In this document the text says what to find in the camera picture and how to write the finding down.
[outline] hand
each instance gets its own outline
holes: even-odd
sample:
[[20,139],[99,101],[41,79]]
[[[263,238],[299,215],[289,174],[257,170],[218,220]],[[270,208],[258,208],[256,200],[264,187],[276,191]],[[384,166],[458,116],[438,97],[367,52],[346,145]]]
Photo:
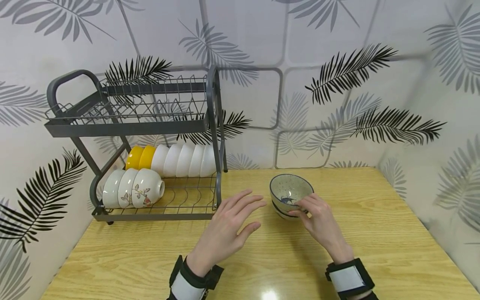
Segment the hand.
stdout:
[[266,205],[263,196],[247,196],[244,190],[222,201],[195,248],[187,256],[187,265],[197,276],[204,277],[217,263],[240,250],[247,238],[258,228],[253,222],[237,234],[250,214]]
[[309,218],[301,210],[293,210],[288,214],[302,220],[305,228],[327,250],[335,264],[346,263],[355,258],[352,247],[345,241],[332,209],[325,201],[313,193],[295,204],[307,209],[312,217]]

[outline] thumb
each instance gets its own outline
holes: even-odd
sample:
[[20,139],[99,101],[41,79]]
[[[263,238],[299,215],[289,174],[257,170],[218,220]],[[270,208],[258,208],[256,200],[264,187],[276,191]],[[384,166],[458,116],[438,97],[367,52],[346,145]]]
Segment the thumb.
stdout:
[[236,242],[239,248],[243,247],[248,237],[258,228],[260,228],[260,222],[253,222],[245,226],[245,228],[237,235]]
[[291,211],[288,212],[288,214],[291,215],[291,216],[299,217],[307,230],[309,230],[309,228],[312,227],[310,218],[303,211],[301,211],[301,210],[291,210]]

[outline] metal dish rack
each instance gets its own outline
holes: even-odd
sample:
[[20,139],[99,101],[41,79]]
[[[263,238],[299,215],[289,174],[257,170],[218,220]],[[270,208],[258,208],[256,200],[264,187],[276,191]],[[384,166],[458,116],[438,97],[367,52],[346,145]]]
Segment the metal dish rack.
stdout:
[[[88,76],[96,91],[75,105],[58,103],[58,87],[80,75]],[[47,100],[50,110],[46,112],[45,127],[53,137],[71,138],[95,174],[90,199],[96,220],[112,224],[113,221],[212,218],[222,199],[222,169],[228,171],[216,67],[210,68],[203,77],[125,81],[99,81],[90,71],[76,70],[48,85]],[[194,132],[210,133],[216,173],[207,178],[162,178],[165,194],[153,207],[107,210],[103,206],[96,194],[97,187],[123,151],[131,151],[126,136]],[[80,140],[80,137],[95,136],[119,136],[122,141],[102,168]]]

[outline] dish rack handle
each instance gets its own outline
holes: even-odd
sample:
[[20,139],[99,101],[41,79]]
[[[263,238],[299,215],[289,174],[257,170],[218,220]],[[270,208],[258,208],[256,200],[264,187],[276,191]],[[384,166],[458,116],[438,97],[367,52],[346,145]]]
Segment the dish rack handle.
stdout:
[[57,89],[61,84],[64,84],[67,81],[70,81],[74,78],[77,78],[80,75],[87,75],[90,80],[95,84],[96,90],[100,92],[100,81],[98,78],[93,74],[92,72],[88,70],[75,70],[70,73],[64,74],[60,77],[55,78],[50,82],[50,84],[47,87],[47,101],[48,105],[50,105],[50,108],[52,109],[53,113],[55,114],[56,117],[61,117],[63,112],[58,105],[57,102]]

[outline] speckled bowl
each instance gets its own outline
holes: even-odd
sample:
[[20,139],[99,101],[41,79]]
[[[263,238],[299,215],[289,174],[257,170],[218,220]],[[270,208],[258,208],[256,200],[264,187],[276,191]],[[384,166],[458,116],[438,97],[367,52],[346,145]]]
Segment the speckled bowl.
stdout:
[[313,193],[313,187],[305,179],[293,174],[280,174],[270,181],[270,196],[275,212],[284,219],[296,219],[287,213],[298,210],[295,202]]

